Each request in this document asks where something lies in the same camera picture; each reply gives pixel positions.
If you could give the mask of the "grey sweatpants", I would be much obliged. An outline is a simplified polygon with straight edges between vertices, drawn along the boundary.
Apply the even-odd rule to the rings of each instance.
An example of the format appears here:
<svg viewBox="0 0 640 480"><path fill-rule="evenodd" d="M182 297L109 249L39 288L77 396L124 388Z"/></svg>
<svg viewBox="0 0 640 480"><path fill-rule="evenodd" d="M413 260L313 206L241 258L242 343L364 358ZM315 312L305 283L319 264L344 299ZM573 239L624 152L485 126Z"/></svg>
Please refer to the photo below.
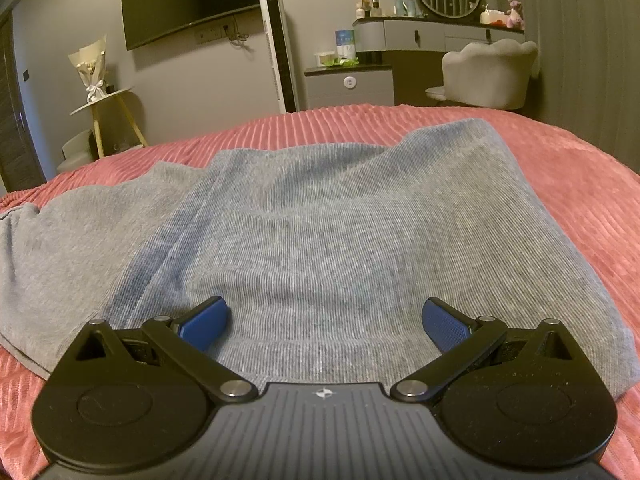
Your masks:
<svg viewBox="0 0 640 480"><path fill-rule="evenodd" d="M431 297L558 318L613 396L639 379L611 296L484 120L158 162L1 216L1 342L42 376L94 318L133 328L213 296L232 320L212 356L256 385L397 382L437 354Z"/></svg>

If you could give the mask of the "pink ribbed bed blanket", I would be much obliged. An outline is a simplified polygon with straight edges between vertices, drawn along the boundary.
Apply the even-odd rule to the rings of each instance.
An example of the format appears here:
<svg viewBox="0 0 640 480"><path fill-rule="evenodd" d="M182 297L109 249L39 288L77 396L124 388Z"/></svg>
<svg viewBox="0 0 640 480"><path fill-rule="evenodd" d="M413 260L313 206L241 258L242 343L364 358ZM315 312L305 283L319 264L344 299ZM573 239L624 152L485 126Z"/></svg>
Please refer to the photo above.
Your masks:
<svg viewBox="0 0 640 480"><path fill-rule="evenodd" d="M639 175L573 133L498 110L409 105L349 105L257 119L198 138L107 157L105 162L1 197L1 212L44 206L85 185L112 185L153 164L204 167L232 148L278 150L316 143L393 145L421 127L482 118L502 136L555 221L591 264L634 333L639 353ZM1 479L32 479L46 466L30 428L43 381L1 347ZM639 479L639 384L617 401L618 423L601 464L619 479Z"/></svg>

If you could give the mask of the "yellow two-tier side table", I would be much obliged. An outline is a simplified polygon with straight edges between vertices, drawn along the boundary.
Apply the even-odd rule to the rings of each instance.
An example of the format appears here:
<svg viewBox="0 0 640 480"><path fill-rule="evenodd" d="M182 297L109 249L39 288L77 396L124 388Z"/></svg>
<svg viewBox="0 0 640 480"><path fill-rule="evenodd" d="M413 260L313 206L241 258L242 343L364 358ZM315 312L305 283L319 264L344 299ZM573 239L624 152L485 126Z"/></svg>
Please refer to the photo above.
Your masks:
<svg viewBox="0 0 640 480"><path fill-rule="evenodd" d="M128 106L126 96L133 91L132 87L121 88L70 112L70 116L90 114L98 159L117 153L122 144L130 144L133 148L150 146Z"/></svg>

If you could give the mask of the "dark wooden door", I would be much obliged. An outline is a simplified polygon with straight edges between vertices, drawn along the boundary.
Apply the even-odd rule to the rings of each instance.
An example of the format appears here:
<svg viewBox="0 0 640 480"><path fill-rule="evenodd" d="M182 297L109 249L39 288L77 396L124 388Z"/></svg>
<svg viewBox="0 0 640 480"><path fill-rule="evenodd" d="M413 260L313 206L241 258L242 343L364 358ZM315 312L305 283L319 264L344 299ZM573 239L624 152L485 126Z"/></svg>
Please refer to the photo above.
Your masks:
<svg viewBox="0 0 640 480"><path fill-rule="evenodd" d="M9 11L1 15L0 76L1 182L6 192L28 190L43 184L46 178L24 114Z"/></svg>

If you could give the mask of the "grey upholstered chair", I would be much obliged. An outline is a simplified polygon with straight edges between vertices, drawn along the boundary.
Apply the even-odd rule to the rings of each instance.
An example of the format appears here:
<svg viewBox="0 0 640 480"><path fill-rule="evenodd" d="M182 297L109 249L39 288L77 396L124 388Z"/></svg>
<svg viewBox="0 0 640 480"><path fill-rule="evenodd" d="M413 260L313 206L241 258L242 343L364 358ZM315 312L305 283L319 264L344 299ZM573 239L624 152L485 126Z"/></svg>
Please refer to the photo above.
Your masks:
<svg viewBox="0 0 640 480"><path fill-rule="evenodd" d="M460 103L495 110L520 110L527 96L530 73L538 56L536 42L501 39L492 44L472 42L442 58L440 87L425 90L437 102Z"/></svg>

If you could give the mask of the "grey drawer cabinet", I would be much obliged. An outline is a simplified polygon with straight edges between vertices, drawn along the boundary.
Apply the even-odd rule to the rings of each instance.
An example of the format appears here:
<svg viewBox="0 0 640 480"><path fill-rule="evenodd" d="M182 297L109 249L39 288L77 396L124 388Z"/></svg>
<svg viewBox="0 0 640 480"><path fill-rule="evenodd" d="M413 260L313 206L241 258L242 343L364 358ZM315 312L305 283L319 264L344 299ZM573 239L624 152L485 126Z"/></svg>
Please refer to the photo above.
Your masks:
<svg viewBox="0 0 640 480"><path fill-rule="evenodd" d="M393 71L387 65L305 70L308 108L352 104L395 105Z"/></svg>

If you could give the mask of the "wrapped flower bouquet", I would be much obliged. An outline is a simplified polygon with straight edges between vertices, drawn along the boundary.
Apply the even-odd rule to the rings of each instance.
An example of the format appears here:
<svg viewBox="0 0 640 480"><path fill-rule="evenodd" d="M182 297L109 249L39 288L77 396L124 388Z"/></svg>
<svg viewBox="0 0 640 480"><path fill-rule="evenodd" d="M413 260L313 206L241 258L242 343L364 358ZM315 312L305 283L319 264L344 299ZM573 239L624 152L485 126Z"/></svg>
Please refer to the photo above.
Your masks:
<svg viewBox="0 0 640 480"><path fill-rule="evenodd" d="M80 48L68 56L70 64L74 66L86 88L86 99L93 103L106 97L106 44L104 35L93 44Z"/></svg>

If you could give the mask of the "grey vanity desk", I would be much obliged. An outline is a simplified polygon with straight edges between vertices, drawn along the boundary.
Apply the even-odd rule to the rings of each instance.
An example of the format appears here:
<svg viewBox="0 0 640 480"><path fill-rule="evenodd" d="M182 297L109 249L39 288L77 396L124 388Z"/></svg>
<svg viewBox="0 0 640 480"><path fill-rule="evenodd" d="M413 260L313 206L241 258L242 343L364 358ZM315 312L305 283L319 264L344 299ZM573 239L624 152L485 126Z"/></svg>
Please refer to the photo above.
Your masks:
<svg viewBox="0 0 640 480"><path fill-rule="evenodd" d="M525 41L519 30L427 18L360 18L352 23L360 61L392 69L397 105L432 106L426 90L442 85L442 58L467 44L500 39Z"/></svg>

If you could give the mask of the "pink plush toy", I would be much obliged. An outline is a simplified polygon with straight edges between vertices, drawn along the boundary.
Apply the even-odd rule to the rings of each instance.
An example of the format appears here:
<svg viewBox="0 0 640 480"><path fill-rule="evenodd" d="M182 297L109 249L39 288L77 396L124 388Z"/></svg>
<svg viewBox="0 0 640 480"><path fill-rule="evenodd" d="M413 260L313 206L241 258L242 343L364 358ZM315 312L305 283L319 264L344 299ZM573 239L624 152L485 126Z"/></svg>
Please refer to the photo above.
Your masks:
<svg viewBox="0 0 640 480"><path fill-rule="evenodd" d="M523 3L520 0L508 0L509 10L506 11L506 27L514 30L524 30Z"/></svg>

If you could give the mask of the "grey curtain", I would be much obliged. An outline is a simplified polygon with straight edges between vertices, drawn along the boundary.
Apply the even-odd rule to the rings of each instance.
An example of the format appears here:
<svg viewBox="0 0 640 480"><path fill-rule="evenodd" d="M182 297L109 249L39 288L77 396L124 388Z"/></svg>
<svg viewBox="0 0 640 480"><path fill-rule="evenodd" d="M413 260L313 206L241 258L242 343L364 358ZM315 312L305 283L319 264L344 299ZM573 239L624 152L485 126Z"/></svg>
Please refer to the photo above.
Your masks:
<svg viewBox="0 0 640 480"><path fill-rule="evenodd" d="M525 115L637 170L639 0L518 1L539 48Z"/></svg>

